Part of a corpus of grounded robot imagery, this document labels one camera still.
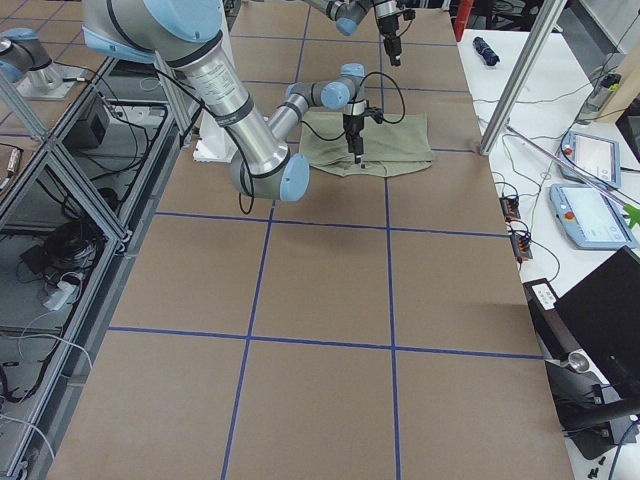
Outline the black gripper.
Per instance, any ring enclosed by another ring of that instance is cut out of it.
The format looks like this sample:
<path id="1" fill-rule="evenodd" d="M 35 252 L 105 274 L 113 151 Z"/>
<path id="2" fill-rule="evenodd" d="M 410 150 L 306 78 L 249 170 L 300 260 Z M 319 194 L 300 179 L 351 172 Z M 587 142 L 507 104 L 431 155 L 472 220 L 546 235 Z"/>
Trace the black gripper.
<path id="1" fill-rule="evenodd" d="M 366 117 L 372 117 L 377 124 L 381 124 L 383 111 L 378 107 L 345 107 L 342 113 L 347 149 L 349 153 L 354 153 L 354 165 L 360 168 L 366 168 L 364 140 L 360 134 L 364 129 L 364 119 Z"/>
<path id="2" fill-rule="evenodd" d="M 377 27 L 383 37 L 383 45 L 391 66 L 401 65 L 402 42 L 399 18 L 412 21 L 415 18 L 415 10 L 406 7 L 378 7 Z"/>

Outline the silver blue background robot arm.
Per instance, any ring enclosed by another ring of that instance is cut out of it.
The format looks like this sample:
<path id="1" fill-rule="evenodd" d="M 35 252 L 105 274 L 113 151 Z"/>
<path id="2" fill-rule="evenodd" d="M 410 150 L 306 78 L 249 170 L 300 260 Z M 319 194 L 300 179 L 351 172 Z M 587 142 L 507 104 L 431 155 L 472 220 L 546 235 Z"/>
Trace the silver blue background robot arm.
<path id="1" fill-rule="evenodd" d="M 36 32 L 26 27 L 1 33 L 1 74 L 29 100 L 63 100 L 72 87 Z"/>

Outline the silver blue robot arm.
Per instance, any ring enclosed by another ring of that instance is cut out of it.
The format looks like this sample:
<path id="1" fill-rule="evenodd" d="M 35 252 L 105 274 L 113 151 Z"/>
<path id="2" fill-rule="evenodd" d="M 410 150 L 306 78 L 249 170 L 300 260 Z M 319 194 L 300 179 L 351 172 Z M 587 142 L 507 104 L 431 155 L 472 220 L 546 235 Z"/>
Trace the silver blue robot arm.
<path id="1" fill-rule="evenodd" d="M 285 101 L 265 118 L 224 52 L 224 14 L 218 1 L 86 1 L 83 13 L 89 48 L 136 63 L 162 58 L 185 75 L 236 144 L 230 175 L 247 196 L 285 202 L 303 197 L 309 162 L 290 151 L 286 138 L 309 109 L 364 115 L 365 69 L 347 63 L 332 81 L 291 85 Z"/>
<path id="2" fill-rule="evenodd" d="M 344 36 L 353 35 L 366 16 L 372 12 L 385 53 L 390 64 L 395 67 L 401 65 L 402 56 L 401 37 L 404 33 L 400 31 L 400 18 L 411 23 L 416 17 L 415 9 L 420 8 L 420 1 L 394 0 L 308 0 L 305 4 L 333 21 L 337 30 Z"/>

